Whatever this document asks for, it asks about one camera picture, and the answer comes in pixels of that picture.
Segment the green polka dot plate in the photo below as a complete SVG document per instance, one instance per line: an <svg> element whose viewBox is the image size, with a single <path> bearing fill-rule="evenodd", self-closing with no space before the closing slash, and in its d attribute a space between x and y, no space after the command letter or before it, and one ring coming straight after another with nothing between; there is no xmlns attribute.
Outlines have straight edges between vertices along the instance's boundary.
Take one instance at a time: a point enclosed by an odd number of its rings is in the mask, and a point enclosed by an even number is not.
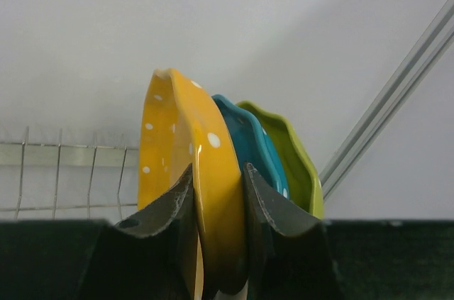
<svg viewBox="0 0 454 300"><path fill-rule="evenodd" d="M237 105L256 116L273 142L286 174L290 200L322 219L323 192L319 174L291 122L251 101L240 101Z"/></svg>

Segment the orange polka dot plate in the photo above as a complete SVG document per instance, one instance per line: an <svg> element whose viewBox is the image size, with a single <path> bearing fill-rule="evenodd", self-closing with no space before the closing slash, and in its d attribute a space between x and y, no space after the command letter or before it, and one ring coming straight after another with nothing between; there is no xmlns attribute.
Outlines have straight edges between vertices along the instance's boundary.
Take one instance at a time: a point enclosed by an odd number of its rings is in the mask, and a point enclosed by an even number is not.
<svg viewBox="0 0 454 300"><path fill-rule="evenodd" d="M192 166L206 291L237 294L248 278L242 177L226 123L209 93L175 68L156 69L138 154L138 208Z"/></svg>

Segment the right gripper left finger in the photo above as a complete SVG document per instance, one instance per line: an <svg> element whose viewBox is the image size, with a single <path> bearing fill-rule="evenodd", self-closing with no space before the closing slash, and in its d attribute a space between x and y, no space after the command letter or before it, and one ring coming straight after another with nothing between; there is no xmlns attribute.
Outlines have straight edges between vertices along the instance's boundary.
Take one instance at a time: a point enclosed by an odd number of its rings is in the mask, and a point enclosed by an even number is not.
<svg viewBox="0 0 454 300"><path fill-rule="evenodd" d="M1 222L2 299L192 299L192 169L144 209L105 220Z"/></svg>

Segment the blue polka dot plate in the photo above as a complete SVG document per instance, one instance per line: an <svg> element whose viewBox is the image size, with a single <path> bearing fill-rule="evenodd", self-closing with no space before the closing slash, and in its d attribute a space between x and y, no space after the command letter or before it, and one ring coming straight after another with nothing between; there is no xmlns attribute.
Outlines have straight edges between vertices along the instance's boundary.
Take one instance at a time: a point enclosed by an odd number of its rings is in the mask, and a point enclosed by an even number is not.
<svg viewBox="0 0 454 300"><path fill-rule="evenodd" d="M281 159L258 118L221 94L212 99L228 128L239 167L252 164L275 191L288 199L290 191Z"/></svg>

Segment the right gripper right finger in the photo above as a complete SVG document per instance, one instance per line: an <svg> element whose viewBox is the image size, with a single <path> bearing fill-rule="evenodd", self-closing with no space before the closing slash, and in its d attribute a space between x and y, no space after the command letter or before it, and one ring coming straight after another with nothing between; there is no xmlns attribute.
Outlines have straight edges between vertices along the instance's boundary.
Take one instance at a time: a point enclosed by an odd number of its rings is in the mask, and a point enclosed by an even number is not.
<svg viewBox="0 0 454 300"><path fill-rule="evenodd" d="M243 166L250 299L452 299L451 220L321 220Z"/></svg>

